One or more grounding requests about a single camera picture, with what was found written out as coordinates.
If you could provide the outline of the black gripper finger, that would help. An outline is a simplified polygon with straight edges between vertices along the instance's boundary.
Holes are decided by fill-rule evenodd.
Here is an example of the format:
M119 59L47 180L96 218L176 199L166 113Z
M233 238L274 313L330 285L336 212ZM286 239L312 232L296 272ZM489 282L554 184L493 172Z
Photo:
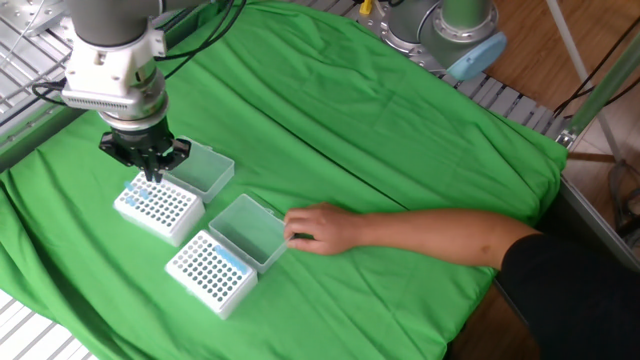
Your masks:
M191 152L192 143L189 140L175 138L167 150L158 155L160 171L170 171L184 162Z
M133 167L140 169L147 181L160 183L162 180L160 161L157 157L142 157L128 160L127 163Z

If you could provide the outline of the bare person hand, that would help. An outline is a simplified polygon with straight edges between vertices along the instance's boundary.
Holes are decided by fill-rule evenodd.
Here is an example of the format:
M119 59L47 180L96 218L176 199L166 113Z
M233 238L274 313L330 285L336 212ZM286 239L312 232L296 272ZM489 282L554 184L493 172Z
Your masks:
M320 203L290 209L284 224L284 238L289 248L318 255L336 255L360 244L366 217Z

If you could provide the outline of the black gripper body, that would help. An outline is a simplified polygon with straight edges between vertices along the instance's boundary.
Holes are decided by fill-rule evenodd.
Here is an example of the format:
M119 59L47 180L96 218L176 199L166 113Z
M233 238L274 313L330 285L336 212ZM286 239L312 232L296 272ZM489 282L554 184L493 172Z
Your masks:
M169 130L167 118L142 130L111 128L102 135L99 148L118 160L134 160L151 155L165 158L172 151L174 136Z

